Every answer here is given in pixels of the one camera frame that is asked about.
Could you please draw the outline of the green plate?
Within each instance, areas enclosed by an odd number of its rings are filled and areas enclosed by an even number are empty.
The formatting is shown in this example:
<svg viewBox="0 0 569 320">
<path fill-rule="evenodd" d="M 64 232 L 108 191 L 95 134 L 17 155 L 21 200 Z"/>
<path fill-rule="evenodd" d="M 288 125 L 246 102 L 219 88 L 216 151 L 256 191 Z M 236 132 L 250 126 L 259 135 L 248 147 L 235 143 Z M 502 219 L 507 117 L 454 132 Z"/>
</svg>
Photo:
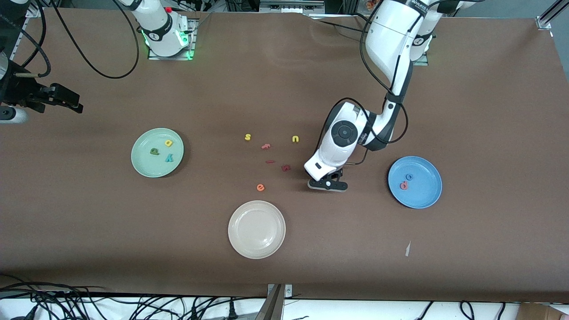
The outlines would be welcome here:
<svg viewBox="0 0 569 320">
<path fill-rule="evenodd" d="M 165 146 L 165 140 L 172 140 L 171 147 Z M 151 155 L 150 149 L 157 148 L 159 155 Z M 165 158 L 173 154 L 173 163 L 166 163 Z M 131 149 L 131 163 L 137 173 L 148 178 L 168 176 L 181 164 L 184 156 L 184 143 L 176 131 L 156 128 L 146 131 L 134 142 Z"/>
</svg>

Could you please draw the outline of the beige plate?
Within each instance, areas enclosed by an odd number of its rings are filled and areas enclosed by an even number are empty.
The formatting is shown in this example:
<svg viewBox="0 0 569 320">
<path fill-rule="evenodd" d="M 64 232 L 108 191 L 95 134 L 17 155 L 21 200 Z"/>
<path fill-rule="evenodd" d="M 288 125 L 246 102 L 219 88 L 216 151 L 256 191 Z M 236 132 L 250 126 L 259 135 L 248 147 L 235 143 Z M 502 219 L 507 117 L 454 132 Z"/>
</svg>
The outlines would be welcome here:
<svg viewBox="0 0 569 320">
<path fill-rule="evenodd" d="M 252 260 L 276 253 L 286 237 L 286 221 L 272 203 L 253 200 L 240 205 L 230 217 L 228 237 L 233 249 Z"/>
</svg>

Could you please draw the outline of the cardboard box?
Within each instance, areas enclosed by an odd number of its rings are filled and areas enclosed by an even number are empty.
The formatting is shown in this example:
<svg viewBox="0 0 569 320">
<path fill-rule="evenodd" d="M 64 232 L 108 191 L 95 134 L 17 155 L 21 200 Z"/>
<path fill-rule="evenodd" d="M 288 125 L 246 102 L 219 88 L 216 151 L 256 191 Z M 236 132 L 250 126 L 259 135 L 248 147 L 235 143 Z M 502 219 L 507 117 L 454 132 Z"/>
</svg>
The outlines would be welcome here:
<svg viewBox="0 0 569 320">
<path fill-rule="evenodd" d="M 569 312 L 557 310 L 550 304 L 522 303 L 515 320 L 569 320 Z"/>
</svg>

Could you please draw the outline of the blue plate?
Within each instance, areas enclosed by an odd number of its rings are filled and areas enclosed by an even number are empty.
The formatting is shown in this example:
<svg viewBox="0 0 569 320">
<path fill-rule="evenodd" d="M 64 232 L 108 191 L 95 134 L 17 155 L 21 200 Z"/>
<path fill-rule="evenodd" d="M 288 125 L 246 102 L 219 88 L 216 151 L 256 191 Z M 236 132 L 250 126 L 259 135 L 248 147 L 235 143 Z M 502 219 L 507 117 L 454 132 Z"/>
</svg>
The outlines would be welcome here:
<svg viewBox="0 0 569 320">
<path fill-rule="evenodd" d="M 413 174 L 408 190 L 401 190 L 400 183 L 406 174 Z M 435 166 L 418 156 L 405 156 L 396 160 L 388 172 L 388 186 L 394 198 L 408 208 L 424 209 L 434 205 L 442 195 L 442 178 Z"/>
</svg>

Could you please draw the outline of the grey background device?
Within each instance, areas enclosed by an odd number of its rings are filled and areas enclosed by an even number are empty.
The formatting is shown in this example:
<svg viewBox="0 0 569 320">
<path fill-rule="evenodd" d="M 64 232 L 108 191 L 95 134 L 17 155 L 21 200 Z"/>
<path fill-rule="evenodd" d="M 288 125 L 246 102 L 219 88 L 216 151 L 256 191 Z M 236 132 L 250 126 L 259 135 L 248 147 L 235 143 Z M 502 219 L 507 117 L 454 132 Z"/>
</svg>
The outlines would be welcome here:
<svg viewBox="0 0 569 320">
<path fill-rule="evenodd" d="M 325 14 L 324 0 L 260 0 L 261 13 Z"/>
</svg>

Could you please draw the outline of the brown table cover mat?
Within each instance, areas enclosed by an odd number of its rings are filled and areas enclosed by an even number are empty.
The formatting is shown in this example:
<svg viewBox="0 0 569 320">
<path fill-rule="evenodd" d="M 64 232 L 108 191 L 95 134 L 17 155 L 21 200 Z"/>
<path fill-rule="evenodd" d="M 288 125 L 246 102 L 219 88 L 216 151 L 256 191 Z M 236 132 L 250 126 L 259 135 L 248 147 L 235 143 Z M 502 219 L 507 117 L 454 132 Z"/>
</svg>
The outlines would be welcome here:
<svg viewBox="0 0 569 320">
<path fill-rule="evenodd" d="M 0 125 L 1 273 L 120 293 L 263 296 L 289 283 L 301 298 L 569 302 L 569 83 L 534 20 L 442 20 L 413 71 L 404 138 L 348 166 L 348 190 L 333 192 L 310 190 L 303 168 L 329 110 L 351 97 L 378 112 L 385 95 L 355 32 L 219 13 L 199 27 L 193 60 L 142 57 L 110 80 L 45 16 L 41 82 L 79 93 L 84 111 Z M 176 131 L 184 156 L 148 178 L 131 149 L 156 128 Z M 390 192 L 405 156 L 441 175 L 429 208 Z M 286 221 L 266 259 L 228 237 L 253 200 Z"/>
</svg>

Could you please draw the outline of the small metal bracket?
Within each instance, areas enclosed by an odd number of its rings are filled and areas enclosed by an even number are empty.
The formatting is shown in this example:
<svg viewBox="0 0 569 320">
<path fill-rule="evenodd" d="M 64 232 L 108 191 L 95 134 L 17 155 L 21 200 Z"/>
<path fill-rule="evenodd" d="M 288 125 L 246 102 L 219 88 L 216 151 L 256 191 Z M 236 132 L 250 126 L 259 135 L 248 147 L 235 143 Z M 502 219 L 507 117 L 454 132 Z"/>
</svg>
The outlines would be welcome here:
<svg viewBox="0 0 569 320">
<path fill-rule="evenodd" d="M 268 291 L 267 291 L 267 296 L 269 296 L 269 294 L 271 293 L 273 287 L 276 284 L 268 284 Z M 285 299 L 289 299 L 293 297 L 293 285 L 292 284 L 282 284 L 282 288 L 284 291 L 284 298 Z"/>
</svg>

